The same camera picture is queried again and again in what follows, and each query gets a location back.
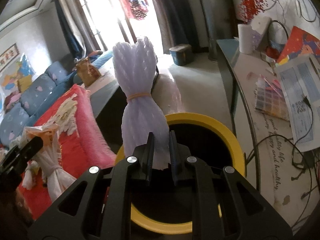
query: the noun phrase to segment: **rubber band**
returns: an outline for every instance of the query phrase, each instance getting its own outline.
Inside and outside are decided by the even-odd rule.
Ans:
[[[133,95],[127,97],[127,103],[129,103],[129,101],[134,99],[134,98],[140,98],[140,97],[151,97],[151,94],[150,93],[136,93],[136,94],[133,94]]]

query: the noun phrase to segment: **toilet paper roll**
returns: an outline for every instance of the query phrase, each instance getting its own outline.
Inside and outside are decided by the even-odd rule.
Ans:
[[[253,35],[252,27],[247,24],[238,24],[239,32],[239,50],[244,54],[253,52]]]

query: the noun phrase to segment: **red berry branch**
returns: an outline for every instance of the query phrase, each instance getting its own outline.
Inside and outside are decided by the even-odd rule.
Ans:
[[[241,0],[240,17],[248,23],[260,12],[264,12],[267,6],[267,0]]]

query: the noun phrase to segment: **yellow trash can rim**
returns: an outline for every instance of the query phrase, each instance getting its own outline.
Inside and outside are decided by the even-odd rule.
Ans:
[[[221,122],[213,119],[212,117],[196,113],[175,113],[168,114],[165,117],[168,125],[181,123],[195,124],[205,127],[217,134],[226,144],[230,152],[233,167],[242,176],[245,176],[244,154],[241,150],[239,142],[233,133]],[[123,146],[121,146],[117,153],[116,164],[122,159],[124,159]],[[131,204],[131,220],[139,226],[159,234],[177,235],[192,232],[192,222],[180,224],[162,223],[145,216],[139,210],[137,210],[133,204]]]

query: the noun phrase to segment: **document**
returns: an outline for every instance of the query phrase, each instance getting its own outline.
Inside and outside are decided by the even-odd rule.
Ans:
[[[306,54],[275,68],[289,111],[294,143],[301,152],[320,147],[320,65]],[[303,102],[307,97],[313,111]]]

